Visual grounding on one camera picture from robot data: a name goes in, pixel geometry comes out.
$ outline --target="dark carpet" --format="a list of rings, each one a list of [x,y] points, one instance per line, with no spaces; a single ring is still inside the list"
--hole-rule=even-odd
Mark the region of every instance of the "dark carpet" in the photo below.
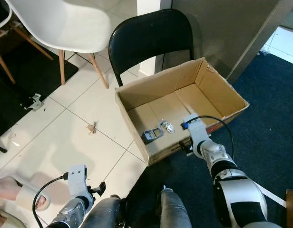
[[[229,124],[235,162],[255,182],[285,199],[285,191],[293,189],[293,64],[271,54],[256,56],[234,88],[250,103]],[[211,138],[231,151],[226,129],[214,132]],[[147,167],[129,193],[132,228],[159,227],[154,203],[162,183],[178,193],[194,228],[222,227],[216,219],[205,161],[177,152]],[[286,209],[266,200],[268,220],[285,228]]]
[[[23,100],[35,93],[44,100],[61,85],[59,57],[47,52],[53,60],[24,42],[2,57],[17,83],[11,83],[0,65],[0,136],[30,111],[20,106]],[[77,71],[76,66],[65,62],[65,80]]]

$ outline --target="open cardboard box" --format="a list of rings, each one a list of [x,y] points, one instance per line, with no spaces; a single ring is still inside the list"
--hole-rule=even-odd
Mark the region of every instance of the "open cardboard box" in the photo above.
[[[184,117],[197,113],[228,123],[249,106],[205,58],[117,88],[116,102],[148,165],[178,151],[179,141],[189,142],[189,131],[180,126]],[[175,132],[165,132],[145,145],[141,139],[143,131],[156,128],[162,119],[172,123]],[[214,119],[202,120],[208,132],[222,126]]]

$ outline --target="black plastic chair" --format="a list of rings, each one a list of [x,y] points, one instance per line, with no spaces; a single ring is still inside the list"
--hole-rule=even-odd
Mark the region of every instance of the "black plastic chair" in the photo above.
[[[120,74],[136,64],[172,51],[190,50],[194,59],[193,37],[186,16],[175,9],[163,9],[123,21],[114,30],[108,55],[119,86]]]

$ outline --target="wooden stool leg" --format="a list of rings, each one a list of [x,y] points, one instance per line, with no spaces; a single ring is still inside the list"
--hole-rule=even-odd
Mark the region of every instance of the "wooden stool leg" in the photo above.
[[[53,58],[46,51],[44,51],[38,44],[33,42],[28,35],[26,35],[24,32],[22,32],[19,28],[17,28],[16,26],[14,26],[11,23],[10,23],[10,26],[13,28],[14,31],[16,31],[21,37],[23,37],[25,40],[27,40],[32,46],[34,46],[37,50],[39,50],[47,58],[49,58],[50,60],[53,60]]]
[[[6,74],[8,75],[8,77],[10,78],[11,82],[13,84],[15,84],[15,80],[12,76],[12,74],[10,73],[10,71],[8,70],[8,67],[6,66],[4,60],[2,59],[2,56],[0,55],[0,64],[2,65],[3,69],[5,70]]]
[[[61,74],[61,84],[65,85],[65,75],[64,75],[64,51],[59,50],[59,61],[60,61],[60,74]]]
[[[99,67],[98,67],[98,65],[97,65],[97,63],[96,63],[96,60],[95,60],[93,54],[89,54],[89,58],[90,58],[90,61],[93,63],[94,68],[95,68],[96,72],[98,73],[98,75],[99,75],[99,77],[100,77],[100,79],[101,79],[101,81],[102,81],[104,87],[105,87],[106,89],[108,89],[107,82],[105,81],[105,79],[104,79],[104,77],[103,77],[101,71],[99,70]]]

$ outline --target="black cable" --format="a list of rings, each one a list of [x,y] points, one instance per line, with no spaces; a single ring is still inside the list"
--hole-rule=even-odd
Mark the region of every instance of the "black cable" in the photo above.
[[[56,179],[51,180],[47,184],[45,184],[42,188],[40,188],[40,190],[37,192],[36,196],[33,199],[33,202],[32,202],[32,213],[33,213],[33,216],[36,219],[36,221],[37,221],[37,223],[38,223],[38,225],[39,225],[40,228],[43,228],[43,226],[42,226],[42,223],[41,223],[41,221],[39,220],[39,218],[38,218],[38,216],[36,214],[36,201],[37,201],[37,198],[38,198],[39,194],[41,193],[41,191],[43,191],[44,188],[46,188],[51,183],[53,183],[55,181],[58,181],[60,179],[65,179],[65,174],[62,175],[62,176],[60,176],[60,177],[58,177],[58,178],[56,178]]]
[[[194,120],[200,119],[200,118],[210,118],[210,119],[218,120],[219,122],[221,122],[221,123],[225,126],[225,128],[227,128],[227,130],[228,130],[228,132],[229,132],[229,135],[230,135],[230,138],[231,138],[231,144],[232,144],[232,156],[231,156],[231,157],[232,157],[232,159],[233,159],[233,161],[234,161],[234,141],[233,141],[233,136],[232,136],[231,130],[230,130],[230,128],[228,127],[228,125],[227,125],[224,121],[222,121],[221,119],[219,119],[219,118],[217,118],[217,117],[214,117],[214,116],[210,116],[210,115],[199,115],[198,117],[194,117],[194,118],[192,118],[191,120],[189,120],[189,121],[183,123],[183,124],[182,124],[182,127],[183,127],[183,128],[184,128],[184,127],[187,128],[187,125],[188,125],[189,123],[191,123],[191,122],[194,121]]]

